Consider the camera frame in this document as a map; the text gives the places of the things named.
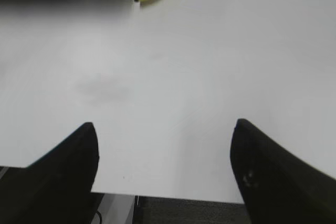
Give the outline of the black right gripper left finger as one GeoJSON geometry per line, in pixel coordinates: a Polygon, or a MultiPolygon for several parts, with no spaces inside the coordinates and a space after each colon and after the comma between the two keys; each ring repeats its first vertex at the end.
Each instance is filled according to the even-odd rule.
{"type": "Polygon", "coordinates": [[[91,223],[99,164],[94,125],[86,122],[32,164],[1,166],[1,223],[91,223]]]}

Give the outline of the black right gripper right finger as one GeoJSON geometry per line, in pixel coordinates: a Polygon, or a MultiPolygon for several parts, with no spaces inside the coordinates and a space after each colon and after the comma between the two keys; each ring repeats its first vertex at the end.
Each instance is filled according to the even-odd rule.
{"type": "Polygon", "coordinates": [[[238,119],[230,163],[251,223],[335,223],[335,179],[238,119]]]}

